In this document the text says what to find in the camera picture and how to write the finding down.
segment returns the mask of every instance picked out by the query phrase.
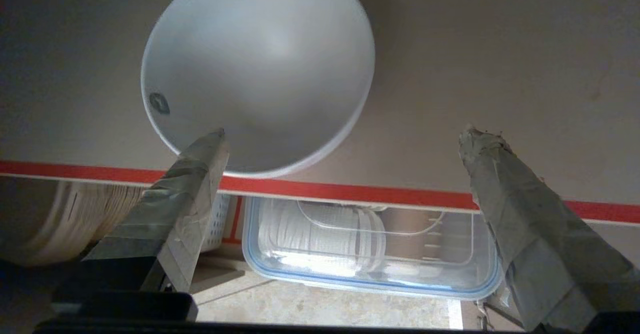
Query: beige surface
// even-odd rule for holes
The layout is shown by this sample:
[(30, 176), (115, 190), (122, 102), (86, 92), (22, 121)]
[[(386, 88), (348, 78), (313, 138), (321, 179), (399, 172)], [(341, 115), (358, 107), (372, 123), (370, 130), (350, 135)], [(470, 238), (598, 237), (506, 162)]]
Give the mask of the beige surface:
[[(6, 0), (0, 159), (168, 168), (139, 69), (170, 1)], [(467, 192), (471, 123), (563, 197), (640, 204), (640, 0), (361, 1), (376, 45), (362, 116), (286, 179)]]
[(196, 295), (198, 321), (449, 328), (448, 300), (313, 288), (253, 272)]

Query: white bowl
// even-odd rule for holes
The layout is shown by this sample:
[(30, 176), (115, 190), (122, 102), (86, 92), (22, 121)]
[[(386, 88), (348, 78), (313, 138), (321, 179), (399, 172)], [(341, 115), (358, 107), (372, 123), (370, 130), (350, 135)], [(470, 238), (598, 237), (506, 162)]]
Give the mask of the white bowl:
[(358, 0), (174, 0), (144, 49), (142, 97), (176, 154), (223, 127), (226, 175), (278, 177), (345, 139), (374, 66)]

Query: tiled floor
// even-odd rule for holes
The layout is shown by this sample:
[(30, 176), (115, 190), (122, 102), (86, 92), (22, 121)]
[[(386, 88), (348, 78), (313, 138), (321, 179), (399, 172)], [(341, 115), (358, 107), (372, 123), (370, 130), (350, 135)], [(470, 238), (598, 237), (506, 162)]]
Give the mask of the tiled floor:
[(315, 288), (253, 272), (194, 299), (198, 321), (462, 329), (455, 300)]

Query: clear plastic container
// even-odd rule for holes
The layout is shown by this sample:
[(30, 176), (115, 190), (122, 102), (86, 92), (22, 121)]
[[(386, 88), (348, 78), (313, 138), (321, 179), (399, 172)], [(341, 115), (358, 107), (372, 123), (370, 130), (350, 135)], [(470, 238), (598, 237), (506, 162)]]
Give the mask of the clear plastic container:
[(309, 286), (479, 300), (502, 274), (482, 216), (247, 198), (244, 257)]

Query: floor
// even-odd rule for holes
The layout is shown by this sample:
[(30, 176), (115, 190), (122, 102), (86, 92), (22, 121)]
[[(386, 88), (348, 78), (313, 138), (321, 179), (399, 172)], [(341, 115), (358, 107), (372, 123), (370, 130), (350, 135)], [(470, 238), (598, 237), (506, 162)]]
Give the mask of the floor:
[(316, 288), (253, 272), (194, 299), (198, 321), (462, 329), (457, 300)]

